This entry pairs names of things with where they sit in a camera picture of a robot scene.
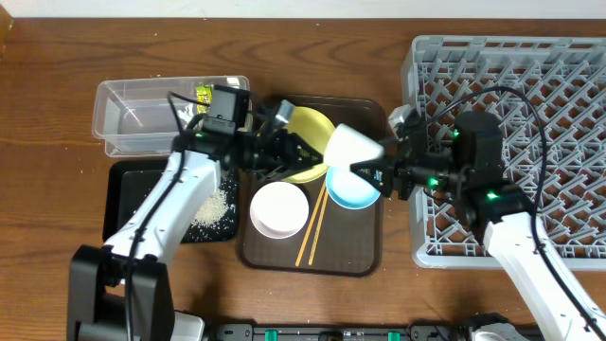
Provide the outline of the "green snack wrapper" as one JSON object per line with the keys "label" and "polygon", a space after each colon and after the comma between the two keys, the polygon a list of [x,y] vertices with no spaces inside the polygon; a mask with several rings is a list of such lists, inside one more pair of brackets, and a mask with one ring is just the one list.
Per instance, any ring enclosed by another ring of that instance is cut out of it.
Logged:
{"label": "green snack wrapper", "polygon": [[196,99],[199,102],[197,111],[199,114],[207,114],[209,112],[212,102],[212,91],[213,86],[211,84],[196,87]]}

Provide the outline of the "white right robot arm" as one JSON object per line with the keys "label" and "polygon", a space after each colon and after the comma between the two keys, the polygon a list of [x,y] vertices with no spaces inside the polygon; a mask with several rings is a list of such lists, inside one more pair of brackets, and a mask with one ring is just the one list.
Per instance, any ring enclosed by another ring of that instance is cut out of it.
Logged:
{"label": "white right robot arm", "polygon": [[587,295],[548,239],[538,204],[503,176],[504,138],[497,116],[463,112],[449,153],[425,149],[425,123],[396,126],[394,157],[356,162],[350,170],[381,194],[400,199],[414,188],[444,193],[457,219],[507,272],[546,340],[602,340],[605,314]]}

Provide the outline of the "white rice bowl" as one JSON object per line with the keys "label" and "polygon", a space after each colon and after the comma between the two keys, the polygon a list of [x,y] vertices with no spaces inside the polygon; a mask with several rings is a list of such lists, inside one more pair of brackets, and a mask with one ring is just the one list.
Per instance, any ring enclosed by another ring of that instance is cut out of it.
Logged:
{"label": "white rice bowl", "polygon": [[307,196],[299,187],[286,182],[262,186],[253,196],[249,216],[263,236],[281,240],[298,233],[310,213]]}

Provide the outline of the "light blue bowl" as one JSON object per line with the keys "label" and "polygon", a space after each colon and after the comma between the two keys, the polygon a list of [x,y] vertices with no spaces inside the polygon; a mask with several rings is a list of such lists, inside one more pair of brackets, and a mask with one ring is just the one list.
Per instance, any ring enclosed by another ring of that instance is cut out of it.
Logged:
{"label": "light blue bowl", "polygon": [[346,209],[369,207],[381,196],[367,181],[345,169],[329,168],[326,183],[329,197]]}

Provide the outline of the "wooden chopstick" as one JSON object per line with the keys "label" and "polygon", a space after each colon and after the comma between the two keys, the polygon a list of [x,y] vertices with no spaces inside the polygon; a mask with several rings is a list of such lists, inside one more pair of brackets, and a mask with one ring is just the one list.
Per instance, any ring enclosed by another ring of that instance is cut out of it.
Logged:
{"label": "wooden chopstick", "polygon": [[325,212],[326,212],[326,206],[327,206],[328,199],[329,199],[328,190],[326,187],[324,187],[324,193],[323,193],[323,198],[322,198],[322,202],[321,202],[320,213],[319,213],[317,226],[316,226],[314,236],[313,236],[311,253],[309,256],[309,260],[308,260],[309,266],[313,265],[313,262],[314,262],[317,245],[319,244],[319,238],[320,238],[320,234],[321,234],[321,230],[322,230],[322,225],[324,222],[324,216],[325,216]]}
{"label": "wooden chopstick", "polygon": [[309,219],[309,223],[307,225],[307,228],[305,230],[305,234],[304,234],[304,238],[303,241],[300,245],[299,248],[299,252],[297,254],[297,258],[295,261],[295,266],[299,267],[302,261],[302,258],[304,256],[305,250],[307,248],[307,243],[309,241],[310,235],[312,234],[313,228],[315,226],[317,226],[317,221],[318,221],[318,217],[319,217],[319,213],[320,213],[320,207],[321,207],[321,202],[322,202],[322,198],[323,198],[323,193],[324,193],[324,187],[326,186],[326,182],[323,182],[320,192],[317,196],[316,202],[314,204],[313,210],[312,210],[312,215]]}

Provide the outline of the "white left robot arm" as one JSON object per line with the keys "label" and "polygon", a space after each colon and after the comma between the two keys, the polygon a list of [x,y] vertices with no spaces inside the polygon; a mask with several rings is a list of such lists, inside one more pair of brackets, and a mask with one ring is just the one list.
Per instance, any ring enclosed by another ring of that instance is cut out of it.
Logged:
{"label": "white left robot arm", "polygon": [[307,171],[321,152],[285,126],[288,100],[262,116],[256,132],[243,127],[248,90],[215,85],[207,111],[179,124],[161,178],[132,218],[102,247],[82,245],[69,268],[69,340],[201,340],[201,317],[174,309],[168,266],[222,175],[248,171],[281,179]]}

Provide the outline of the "pile of rice grains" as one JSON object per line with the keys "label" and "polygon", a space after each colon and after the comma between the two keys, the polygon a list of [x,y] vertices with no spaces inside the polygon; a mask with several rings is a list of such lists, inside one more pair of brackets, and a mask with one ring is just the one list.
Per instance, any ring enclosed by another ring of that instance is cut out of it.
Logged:
{"label": "pile of rice grains", "polygon": [[238,224],[239,184],[225,178],[194,216],[183,242],[226,242],[235,237]]}

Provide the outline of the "yellow round plate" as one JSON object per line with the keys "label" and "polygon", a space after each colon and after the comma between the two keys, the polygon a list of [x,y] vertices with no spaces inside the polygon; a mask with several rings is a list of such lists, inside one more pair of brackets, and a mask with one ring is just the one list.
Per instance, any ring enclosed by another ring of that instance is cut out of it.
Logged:
{"label": "yellow round plate", "polygon": [[[285,129],[289,133],[295,133],[302,137],[311,147],[325,153],[330,137],[335,131],[333,123],[321,112],[309,107],[297,106]],[[284,178],[285,182],[293,184],[305,184],[321,178],[329,167],[325,164],[314,166],[310,170],[294,174]]]}

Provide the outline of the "small white green cup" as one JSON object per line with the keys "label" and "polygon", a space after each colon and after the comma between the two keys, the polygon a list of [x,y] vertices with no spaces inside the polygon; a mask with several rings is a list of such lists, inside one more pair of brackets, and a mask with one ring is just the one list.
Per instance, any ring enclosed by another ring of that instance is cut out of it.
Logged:
{"label": "small white green cup", "polygon": [[339,124],[327,144],[323,162],[329,167],[346,168],[383,155],[384,147],[381,144],[346,124]]}

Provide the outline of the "clear plastic wrap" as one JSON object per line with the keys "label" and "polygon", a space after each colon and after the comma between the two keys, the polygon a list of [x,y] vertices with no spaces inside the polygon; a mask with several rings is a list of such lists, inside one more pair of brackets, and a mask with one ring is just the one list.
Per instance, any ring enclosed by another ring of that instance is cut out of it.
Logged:
{"label": "clear plastic wrap", "polygon": [[183,110],[178,111],[178,116],[184,121],[185,125],[188,125],[197,114],[197,105],[192,103],[186,105]]}

